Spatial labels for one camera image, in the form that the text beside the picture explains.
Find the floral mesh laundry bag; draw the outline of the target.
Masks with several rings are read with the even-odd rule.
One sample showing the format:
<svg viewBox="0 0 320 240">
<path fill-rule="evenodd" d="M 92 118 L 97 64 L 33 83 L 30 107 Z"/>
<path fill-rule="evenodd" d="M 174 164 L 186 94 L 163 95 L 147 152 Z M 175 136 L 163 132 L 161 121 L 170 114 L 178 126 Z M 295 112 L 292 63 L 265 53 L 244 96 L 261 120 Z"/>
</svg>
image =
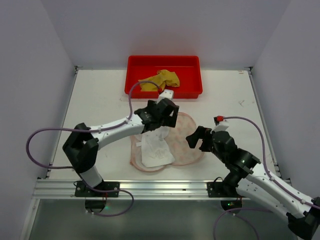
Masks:
<svg viewBox="0 0 320 240">
<path fill-rule="evenodd" d="M 130 164 L 141 172 L 155 173 L 170 165 L 182 167 L 200 161 L 204 153 L 196 148 L 190 148 L 186 140 L 186 137 L 191 135 L 196 128 L 196 122 L 190 115 L 183 112 L 178 113 L 176 126 L 174 128 L 169 127 L 169 134 L 165 138 L 174 157 L 174 162 L 166 166 L 152 168 L 147 168 L 142 164 L 142 154 L 140 147 L 138 147 L 138 140 L 135 135 L 131 136 Z"/>
</svg>

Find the white bra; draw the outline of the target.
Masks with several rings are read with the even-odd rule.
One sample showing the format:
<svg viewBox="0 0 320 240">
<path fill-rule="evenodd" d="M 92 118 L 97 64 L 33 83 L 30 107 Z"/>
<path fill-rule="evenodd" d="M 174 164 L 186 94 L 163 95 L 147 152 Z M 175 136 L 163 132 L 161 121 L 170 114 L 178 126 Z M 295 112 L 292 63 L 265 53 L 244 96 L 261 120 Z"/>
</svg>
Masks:
<svg viewBox="0 0 320 240">
<path fill-rule="evenodd" d="M 160 127 L 153 131 L 135 135 L 137 147 L 141 150 L 141 163 L 147 168 L 165 167 L 175 160 L 165 138 L 169 127 Z"/>
</svg>

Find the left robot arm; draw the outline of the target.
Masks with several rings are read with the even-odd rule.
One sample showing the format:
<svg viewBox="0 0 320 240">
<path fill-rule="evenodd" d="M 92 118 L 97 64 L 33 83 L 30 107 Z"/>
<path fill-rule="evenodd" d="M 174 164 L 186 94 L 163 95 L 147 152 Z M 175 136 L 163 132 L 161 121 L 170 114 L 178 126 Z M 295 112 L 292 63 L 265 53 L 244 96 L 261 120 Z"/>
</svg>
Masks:
<svg viewBox="0 0 320 240">
<path fill-rule="evenodd" d="M 160 127 L 174 128 L 179 108 L 168 98 L 149 100 L 146 107 L 131 111 L 129 116 L 108 124 L 89 127 L 79 123 L 72 129 L 62 150 L 84 184 L 101 191 L 104 180 L 95 166 L 98 151 L 126 137 Z"/>
</svg>

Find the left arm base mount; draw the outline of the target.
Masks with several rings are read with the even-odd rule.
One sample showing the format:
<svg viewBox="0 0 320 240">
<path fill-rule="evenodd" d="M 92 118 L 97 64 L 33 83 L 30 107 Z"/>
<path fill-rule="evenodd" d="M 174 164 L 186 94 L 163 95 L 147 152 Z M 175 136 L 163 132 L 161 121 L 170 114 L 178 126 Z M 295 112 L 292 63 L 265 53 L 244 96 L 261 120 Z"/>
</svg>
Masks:
<svg viewBox="0 0 320 240">
<path fill-rule="evenodd" d="M 98 198 L 98 200 L 85 200 L 85 210 L 91 214 L 101 213 L 107 206 L 108 198 L 117 198 L 120 183 L 118 181 L 102 181 L 96 187 L 89 188 L 82 180 L 75 181 L 74 196 L 77 198 Z"/>
</svg>

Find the yellow bra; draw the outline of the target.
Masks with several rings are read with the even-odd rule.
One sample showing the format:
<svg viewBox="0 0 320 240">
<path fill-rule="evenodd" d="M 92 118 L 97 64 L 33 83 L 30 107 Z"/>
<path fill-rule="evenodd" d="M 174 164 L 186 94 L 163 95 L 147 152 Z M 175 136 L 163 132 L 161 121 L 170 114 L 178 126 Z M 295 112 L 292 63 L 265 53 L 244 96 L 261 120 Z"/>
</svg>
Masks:
<svg viewBox="0 0 320 240">
<path fill-rule="evenodd" d="M 140 88 L 142 92 L 157 92 L 162 91 L 165 87 L 177 88 L 180 86 L 180 79 L 174 71 L 167 69 L 158 70 L 156 75 L 140 79 Z"/>
</svg>

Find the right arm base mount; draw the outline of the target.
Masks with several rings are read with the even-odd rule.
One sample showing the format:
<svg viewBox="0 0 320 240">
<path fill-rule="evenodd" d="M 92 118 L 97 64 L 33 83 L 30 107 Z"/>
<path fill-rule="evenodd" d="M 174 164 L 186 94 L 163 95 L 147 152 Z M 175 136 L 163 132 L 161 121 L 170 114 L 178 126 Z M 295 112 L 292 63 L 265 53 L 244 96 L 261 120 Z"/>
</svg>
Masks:
<svg viewBox="0 0 320 240">
<path fill-rule="evenodd" d="M 223 210 L 240 209 L 243 207 L 243 197 L 236 192 L 232 186 L 225 184 L 222 177 L 206 183 L 207 195 L 209 198 L 231 198 L 232 200 L 221 200 Z"/>
</svg>

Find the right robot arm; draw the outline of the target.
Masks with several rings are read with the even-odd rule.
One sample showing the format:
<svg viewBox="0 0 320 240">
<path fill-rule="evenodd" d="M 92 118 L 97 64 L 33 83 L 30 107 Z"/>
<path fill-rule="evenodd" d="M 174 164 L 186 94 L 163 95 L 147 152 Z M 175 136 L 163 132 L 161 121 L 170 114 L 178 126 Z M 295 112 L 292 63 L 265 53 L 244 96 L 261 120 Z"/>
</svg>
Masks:
<svg viewBox="0 0 320 240">
<path fill-rule="evenodd" d="M 199 126 L 186 137 L 194 149 L 214 154 L 229 170 L 222 185 L 226 195 L 239 194 L 258 202 L 287 221 L 288 228 L 303 240 L 313 238 L 320 225 L 320 199 L 293 188 L 264 169 L 252 153 L 239 148 L 227 131 Z"/>
</svg>

